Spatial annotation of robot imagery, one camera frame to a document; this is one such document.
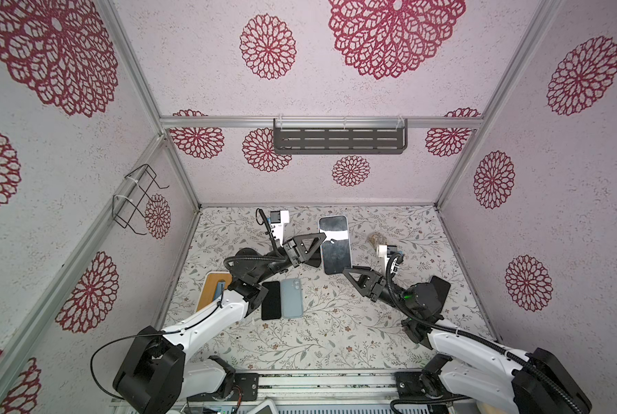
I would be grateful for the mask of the pale green phone case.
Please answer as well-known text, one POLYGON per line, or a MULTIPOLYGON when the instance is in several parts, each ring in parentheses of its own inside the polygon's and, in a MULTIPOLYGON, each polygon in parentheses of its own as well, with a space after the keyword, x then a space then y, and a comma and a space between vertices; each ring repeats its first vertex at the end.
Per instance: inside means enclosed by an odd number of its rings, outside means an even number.
POLYGON ((280 282, 282 317, 285 319, 303 316, 303 294, 300 279, 280 282))

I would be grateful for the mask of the black phone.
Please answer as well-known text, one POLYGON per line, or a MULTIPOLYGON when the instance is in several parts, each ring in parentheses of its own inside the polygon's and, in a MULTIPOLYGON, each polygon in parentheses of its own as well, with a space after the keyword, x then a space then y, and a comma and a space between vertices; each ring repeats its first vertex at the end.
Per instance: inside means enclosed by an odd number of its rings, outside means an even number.
POLYGON ((438 276, 432 276, 429 283, 434 287, 441 309, 444 308, 451 284, 438 276))

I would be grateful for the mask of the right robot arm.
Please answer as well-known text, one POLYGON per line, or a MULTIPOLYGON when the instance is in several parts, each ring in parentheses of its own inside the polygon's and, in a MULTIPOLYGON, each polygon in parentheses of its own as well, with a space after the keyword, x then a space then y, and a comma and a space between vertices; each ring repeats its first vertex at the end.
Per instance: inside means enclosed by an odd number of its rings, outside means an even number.
POLYGON ((448 405, 474 400, 503 413, 589 413, 592 404, 560 360, 543 348, 513 349, 472 334, 441 314, 451 285, 434 276, 402 288, 393 271, 369 267, 343 272, 358 293, 405 316, 403 332, 435 351, 416 372, 396 375, 400 405, 448 405))

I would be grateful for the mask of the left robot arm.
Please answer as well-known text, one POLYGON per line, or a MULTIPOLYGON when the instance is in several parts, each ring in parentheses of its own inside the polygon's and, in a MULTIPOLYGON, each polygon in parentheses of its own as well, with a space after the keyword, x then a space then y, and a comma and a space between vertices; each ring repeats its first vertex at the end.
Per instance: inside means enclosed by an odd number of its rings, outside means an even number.
POLYGON ((326 239, 323 233, 295 236, 261 255, 242 248, 225 258, 229 286, 203 309, 163 329, 148 326, 135 336, 113 380, 117 397, 139 413, 166 413, 177 400, 208 395, 232 396, 235 369, 218 356, 191 358, 225 329, 244 320, 268 295, 263 282, 291 267, 311 263, 326 239))

